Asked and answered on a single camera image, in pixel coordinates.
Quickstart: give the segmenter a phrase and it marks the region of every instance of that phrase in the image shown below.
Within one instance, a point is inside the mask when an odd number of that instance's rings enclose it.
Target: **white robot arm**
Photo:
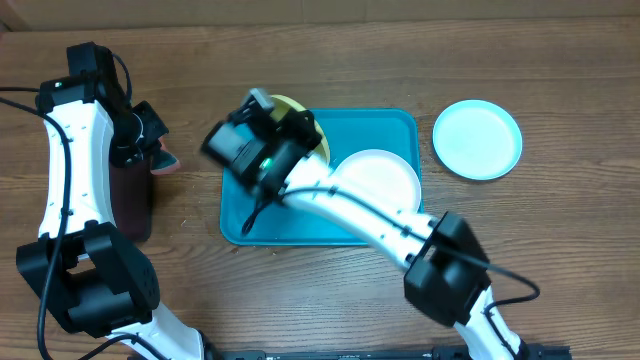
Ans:
[[[276,199],[315,213],[379,250],[405,273],[406,298],[431,319],[456,328],[472,359],[528,358],[526,344],[509,330],[495,307],[488,308],[493,297],[486,269],[440,251],[439,246],[447,245],[488,262],[466,222],[455,214],[438,220],[397,209],[363,190],[371,188],[367,179],[336,175],[309,152],[319,141],[314,138],[312,115],[291,111],[284,124],[270,123],[269,99],[253,89],[243,107],[207,136],[202,151],[231,169],[263,202]],[[256,138],[239,135],[238,124],[247,124]],[[429,258],[431,246],[436,251]]]

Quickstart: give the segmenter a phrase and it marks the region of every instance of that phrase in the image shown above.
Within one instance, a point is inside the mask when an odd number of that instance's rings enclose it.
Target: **small plate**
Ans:
[[[433,126],[440,161],[472,180],[499,178],[522,154],[522,133],[503,108],[483,100],[465,100],[446,108]]]
[[[359,151],[346,158],[335,173],[353,179],[369,193],[400,209],[418,211],[422,189],[418,175],[400,156],[385,150]]]

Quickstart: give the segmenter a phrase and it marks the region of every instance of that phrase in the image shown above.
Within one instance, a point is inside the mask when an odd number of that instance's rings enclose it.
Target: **green led light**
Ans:
[[[271,160],[271,158],[266,158],[262,161],[262,164],[260,164],[260,169],[268,170],[271,165],[273,165],[273,160]]]

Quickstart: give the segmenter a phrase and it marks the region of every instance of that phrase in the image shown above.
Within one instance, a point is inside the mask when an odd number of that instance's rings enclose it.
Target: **yellow plate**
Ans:
[[[297,101],[286,97],[284,95],[271,95],[273,99],[273,103],[275,108],[271,112],[270,116],[275,121],[280,121],[284,117],[284,115],[289,111],[289,109],[293,109],[295,111],[305,111],[307,110],[304,106],[300,105]],[[320,155],[327,164],[329,164],[330,152],[329,152],[329,143],[327,142],[327,137],[324,135],[324,131],[315,121],[316,131],[322,135],[322,141],[320,141],[320,145],[318,145],[313,151],[315,151],[318,155]]]

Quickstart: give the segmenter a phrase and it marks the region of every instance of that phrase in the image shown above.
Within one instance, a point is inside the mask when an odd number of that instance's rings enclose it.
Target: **blue tray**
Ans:
[[[349,155],[367,149],[390,151],[405,159],[421,179],[420,147],[416,122],[400,109],[312,109],[324,130],[336,168]],[[220,230],[236,245],[252,246],[343,246],[366,245],[329,221],[301,210],[272,205],[256,219],[243,236],[242,225],[253,211],[249,196],[230,171],[222,177]]]

